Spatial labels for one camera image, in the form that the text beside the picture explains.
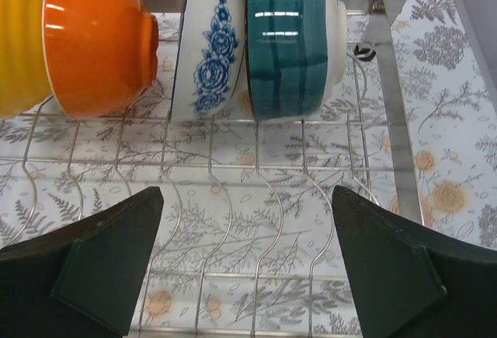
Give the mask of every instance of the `floral pattern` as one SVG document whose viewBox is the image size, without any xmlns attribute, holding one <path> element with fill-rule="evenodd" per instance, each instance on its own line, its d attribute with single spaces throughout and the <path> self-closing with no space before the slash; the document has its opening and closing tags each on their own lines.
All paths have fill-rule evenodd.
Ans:
<svg viewBox="0 0 497 338">
<path fill-rule="evenodd" d="M 210 110 L 226 100 L 225 94 L 231 89 L 228 81 L 231 77 L 231 65 L 237 60 L 235 49 L 240 40 L 231 26 L 231 14 L 226 6 L 227 0 L 217 0 L 210 31 L 203 35 L 209 41 L 209 49 L 203 50 L 203 61 L 195 71 L 197 99 L 190 105 L 195 108 L 198 117 L 205 117 Z"/>
<path fill-rule="evenodd" d="M 161 38 L 177 40 L 179 17 L 157 17 Z M 226 18 L 223 11 L 221 18 Z M 366 23 L 351 18 L 350 39 L 359 39 Z M 454 1 L 409 0 L 392 36 L 424 222 L 454 238 L 497 249 L 497 116 Z M 420 53 L 424 47 L 429 47 L 426 55 Z M 221 43 L 216 49 L 229 52 Z M 161 44 L 158 55 L 162 62 L 158 81 L 127 110 L 124 122 L 121 112 L 116 118 L 79 123 L 60 117 L 54 102 L 48 103 L 36 122 L 24 166 L 22 156 L 36 109 L 0 121 L 0 246 L 26 223 L 16 241 L 67 225 L 80 215 L 95 214 L 129 192 L 158 185 L 165 209 L 150 284 L 138 301 L 134 327 L 141 322 L 148 329 L 191 328 L 200 298 L 200 329 L 250 331 L 255 311 L 258 331 L 304 335 L 311 316 L 316 334 L 359 334 L 336 236 L 325 248 L 332 215 L 323 193 L 299 168 L 303 162 L 312 167 L 310 176 L 330 197 L 338 183 L 360 191 L 349 167 L 353 162 L 362 168 L 368 161 L 371 173 L 358 169 L 356 178 L 369 181 L 381 205 L 399 213 L 388 169 L 392 166 L 388 129 L 365 127 L 366 150 L 360 142 L 362 129 L 353 129 L 352 156 L 346 129 L 338 125 L 308 124 L 304 135 L 302 127 L 293 124 L 260 126 L 256 133 L 251 124 L 233 121 L 250 118 L 248 93 L 240 92 L 222 111 L 222 121 L 170 125 L 166 134 L 177 45 Z M 378 67 L 370 62 L 363 68 L 368 82 L 363 122 L 378 124 L 385 120 Z M 357 101 L 353 71 L 348 61 L 341 86 L 313 120 L 346 119 Z M 214 165 L 209 174 L 211 140 Z M 279 168 L 258 173 L 258 153 L 261 166 Z M 68 163 L 71 155 L 73 163 Z M 168 165 L 161 168 L 163 155 Z M 196 167 L 176 167 L 189 164 Z M 317 171 L 317 167 L 330 170 Z M 38 193 L 34 206 L 30 179 Z M 171 237 L 180 214 L 178 231 Z M 210 256 L 227 230 L 223 246 Z M 170 239 L 166 251 L 160 251 Z M 323 249 L 310 283 L 312 261 Z M 262 277 L 255 301 L 253 274 L 258 260 Z M 200 290 L 198 274 L 204 265 L 207 273 Z M 232 272 L 248 276 L 217 277 Z M 292 274 L 302 278 L 269 278 Z"/>
</svg>

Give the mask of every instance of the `floral tablecloth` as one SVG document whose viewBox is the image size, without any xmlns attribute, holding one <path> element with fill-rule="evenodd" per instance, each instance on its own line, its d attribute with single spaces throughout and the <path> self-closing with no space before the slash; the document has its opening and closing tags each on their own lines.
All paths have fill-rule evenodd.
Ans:
<svg viewBox="0 0 497 338">
<path fill-rule="evenodd" d="M 177 36 L 178 16 L 158 18 L 163 37 Z M 349 32 L 360 34 L 360 24 L 355 25 L 357 31 L 352 28 Z M 466 242 L 497 248 L 497 196 L 493 196 L 497 190 L 497 117 L 454 1 L 409 0 L 392 33 L 426 222 L 437 231 Z M 282 167 L 265 174 L 265 179 L 276 186 L 274 191 L 261 183 L 253 167 L 253 128 L 229 125 L 214 128 L 214 161 L 244 165 L 246 169 L 222 169 L 215 172 L 214 179 L 209 179 L 206 169 L 168 169 L 164 173 L 157 166 L 148 166 L 149 162 L 160 160 L 162 153 L 164 124 L 153 118 L 167 113 L 176 50 L 171 45 L 161 47 L 159 80 L 144 94 L 140 106 L 130 110 L 131 115 L 151 119 L 126 123 L 120 150 L 117 150 L 118 120 L 87 121 L 78 129 L 74 121 L 62 117 L 38 120 L 28 155 L 30 160 L 38 162 L 26 164 L 36 182 L 38 197 L 32 220 L 16 240 L 65 225 L 80 214 L 98 212 L 124 199 L 129 194 L 128 186 L 135 192 L 143 186 L 160 184 L 166 208 L 156 251 L 169 239 L 180 206 L 182 220 L 168 251 L 154 258 L 151 283 L 146 295 L 142 293 L 134 324 L 139 322 L 143 305 L 142 323 L 185 327 L 191 326 L 195 318 L 198 280 L 194 275 L 168 272 L 193 272 L 205 265 L 211 273 L 253 274 L 257 260 L 272 245 L 284 218 L 280 240 L 261 261 L 262 273 L 308 275 L 311 261 L 325 249 L 315 274 L 332 276 L 335 280 L 313 283 L 313 329 L 318 333 L 357 334 L 360 328 L 338 242 L 333 239 L 325 247 L 331 226 L 325 200 L 298 171 L 291 169 Z M 368 75 L 376 75 L 374 66 L 364 67 Z M 377 87 L 377 81 L 373 80 L 371 86 Z M 348 76 L 343 91 L 335 91 L 332 101 L 316 119 L 343 120 L 351 103 L 349 98 L 355 94 L 352 87 L 353 81 Z M 381 92 L 377 88 L 377 92 L 375 88 L 371 90 L 363 103 L 365 113 L 370 120 L 383 119 Z M 246 94 L 240 93 L 227 115 L 234 119 L 247 107 Z M 21 164 L 2 157 L 23 155 L 32 122 L 33 117 L 19 117 L 5 122 L 0 130 L 0 244 L 4 245 L 26 224 L 33 189 Z M 165 159 L 207 163 L 209 123 L 170 128 Z M 344 152 L 346 132 L 338 128 L 307 129 L 309 164 L 339 166 L 350 162 Z M 78 136 L 72 151 L 75 132 Z M 386 130 L 368 129 L 366 133 L 370 140 L 370 163 L 391 165 Z M 301 135 L 299 127 L 261 130 L 261 163 L 281 162 L 282 166 L 301 163 L 302 154 L 298 151 Z M 73 159 L 92 162 L 74 163 L 70 168 L 67 163 L 41 162 L 67 159 L 71 152 Z M 98 163 L 109 156 L 112 160 L 116 153 L 123 163 L 118 169 Z M 355 162 L 363 159 L 363 155 L 358 156 Z M 138 166 L 125 163 L 129 161 Z M 312 177 L 328 195 L 335 183 L 354 185 L 344 172 L 316 172 Z M 392 176 L 373 174 L 370 178 L 380 202 L 398 212 Z M 168 179 L 177 182 L 181 200 Z M 85 202 L 84 208 L 80 207 L 80 198 Z M 231 230 L 226 243 L 212 255 L 226 231 L 230 203 Z M 277 282 L 270 278 L 261 280 L 257 329 L 307 331 L 308 288 L 309 283 L 303 277 Z M 206 277 L 200 298 L 200 328 L 251 328 L 253 280 L 250 277 L 237 280 Z"/>
</svg>

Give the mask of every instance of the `orange bowl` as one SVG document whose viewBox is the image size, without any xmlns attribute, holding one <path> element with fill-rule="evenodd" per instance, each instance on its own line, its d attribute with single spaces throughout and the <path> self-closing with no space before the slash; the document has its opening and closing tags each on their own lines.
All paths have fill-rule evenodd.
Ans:
<svg viewBox="0 0 497 338">
<path fill-rule="evenodd" d="M 129 106 L 157 75 L 158 24 L 140 0 L 43 0 L 52 92 L 77 119 Z"/>
</svg>

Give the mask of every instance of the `yellow bowl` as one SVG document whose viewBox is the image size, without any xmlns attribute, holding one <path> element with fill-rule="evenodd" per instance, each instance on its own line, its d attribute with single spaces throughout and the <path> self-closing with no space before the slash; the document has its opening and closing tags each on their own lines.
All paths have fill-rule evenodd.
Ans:
<svg viewBox="0 0 497 338">
<path fill-rule="evenodd" d="M 0 118 L 51 94 L 43 58 L 43 0 L 0 0 Z"/>
</svg>

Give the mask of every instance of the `gray wall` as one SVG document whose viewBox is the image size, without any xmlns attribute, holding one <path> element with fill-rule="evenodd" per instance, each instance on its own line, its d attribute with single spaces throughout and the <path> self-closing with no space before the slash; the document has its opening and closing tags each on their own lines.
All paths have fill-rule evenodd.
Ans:
<svg viewBox="0 0 497 338">
<path fill-rule="evenodd" d="M 497 0 L 463 0 L 494 83 L 497 83 Z"/>
</svg>

